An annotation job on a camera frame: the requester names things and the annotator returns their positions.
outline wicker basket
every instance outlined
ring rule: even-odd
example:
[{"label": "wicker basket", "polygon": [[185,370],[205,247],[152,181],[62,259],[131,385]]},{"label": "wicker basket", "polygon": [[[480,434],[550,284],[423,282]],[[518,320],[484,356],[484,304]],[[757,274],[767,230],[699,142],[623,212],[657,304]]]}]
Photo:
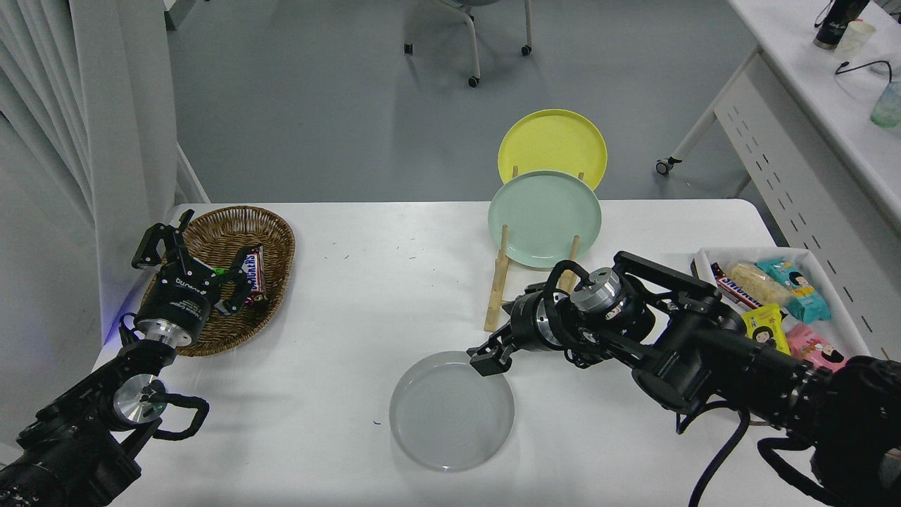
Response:
[{"label": "wicker basket", "polygon": [[[285,296],[294,260],[291,226],[275,213],[260,207],[224,207],[192,220],[185,231],[185,244],[196,259],[222,267],[232,264],[242,246],[263,245],[268,304],[245,307],[229,317],[214,310],[197,343],[181,346],[177,352],[179,355],[212,355],[246,342],[266,326]],[[231,290],[231,285],[224,287],[223,297],[230,297]]]}]

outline caster wheel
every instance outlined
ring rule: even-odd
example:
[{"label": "caster wheel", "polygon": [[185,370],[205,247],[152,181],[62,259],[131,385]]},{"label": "caster wheel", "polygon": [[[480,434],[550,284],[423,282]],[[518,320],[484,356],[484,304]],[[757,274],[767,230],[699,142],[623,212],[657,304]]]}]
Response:
[{"label": "caster wheel", "polygon": [[673,168],[672,164],[667,161],[657,161],[657,173],[663,176],[669,174],[669,170]]}]

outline silver metal joint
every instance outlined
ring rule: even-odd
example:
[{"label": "silver metal joint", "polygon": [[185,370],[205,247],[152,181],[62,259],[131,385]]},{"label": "silver metal joint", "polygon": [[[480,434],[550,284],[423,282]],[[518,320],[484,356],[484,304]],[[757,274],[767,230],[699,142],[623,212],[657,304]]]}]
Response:
[{"label": "silver metal joint", "polygon": [[574,290],[569,300],[579,311],[606,313],[611,309],[623,288],[619,276],[610,268],[601,268],[588,275],[594,285]]},{"label": "silver metal joint", "polygon": [[[565,298],[566,294],[563,292],[560,292],[559,290],[554,291],[555,305]],[[560,344],[560,341],[554,337],[554,334],[551,331],[551,321],[548,319],[548,311],[544,307],[544,300],[538,301],[538,307],[535,309],[535,324],[538,326],[538,332],[542,334],[545,341],[555,346],[563,346]]]},{"label": "silver metal joint", "polygon": [[151,402],[154,392],[166,392],[162,381],[156,385],[161,391],[154,391],[150,383],[158,380],[156,376],[142,373],[125,381],[113,396],[113,408],[116,416],[124,422],[143,424],[158,418],[166,409],[166,403]]},{"label": "silver metal joint", "polygon": [[144,334],[145,340],[162,342],[172,348],[191,345],[191,335],[182,327],[164,318],[147,318],[134,323],[135,329]]}]

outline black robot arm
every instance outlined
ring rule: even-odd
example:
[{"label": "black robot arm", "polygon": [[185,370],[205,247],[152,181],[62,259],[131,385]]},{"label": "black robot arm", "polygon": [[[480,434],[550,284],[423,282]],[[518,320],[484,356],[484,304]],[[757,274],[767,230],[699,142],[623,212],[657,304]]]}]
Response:
[{"label": "black robot arm", "polygon": [[[580,280],[572,294],[556,289],[566,270]],[[666,291],[651,292],[645,281]],[[508,371],[519,349],[562,351],[580,368],[613,358],[629,366],[663,408],[686,417],[681,429],[718,406],[786,429],[785,438],[762,440],[760,453],[783,479],[820,502],[901,504],[901,462],[893,458],[901,446],[899,363],[860,356],[835,374],[814,368],[746,338],[740,317],[712,285],[627,252],[614,257],[613,268],[591,273],[561,261],[545,283],[530,286],[505,309],[509,322],[467,351],[482,375]],[[651,309],[667,314],[669,323],[646,344]],[[714,395],[724,401],[708,403]],[[776,453],[810,447],[819,483]]]},{"label": "black robot arm", "polygon": [[[182,235],[193,213],[182,215],[177,227],[156,224],[145,233],[132,267],[163,263],[160,241],[166,262],[137,315],[129,314],[134,328],[123,317],[119,354],[38,411],[19,434],[22,457],[0,470],[0,507],[108,505],[141,476],[135,457],[151,438],[190,438],[203,425],[209,404],[166,392],[158,376],[175,360],[177,346],[197,340],[211,308],[228,315],[243,306],[250,283],[241,270],[247,249],[218,276],[191,257]],[[235,288],[224,300],[227,282]],[[168,405],[195,410],[188,428],[159,429]],[[113,431],[131,433],[120,443]]]}]

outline yellow plate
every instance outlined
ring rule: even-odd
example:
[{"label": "yellow plate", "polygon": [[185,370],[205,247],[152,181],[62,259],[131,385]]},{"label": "yellow plate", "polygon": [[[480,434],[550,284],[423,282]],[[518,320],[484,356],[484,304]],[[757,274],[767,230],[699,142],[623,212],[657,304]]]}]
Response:
[{"label": "yellow plate", "polygon": [[504,136],[497,151],[497,171],[501,181],[517,174],[551,169],[567,172],[592,189],[604,177],[607,146],[597,127],[582,115],[565,109],[544,109],[516,122]]}]

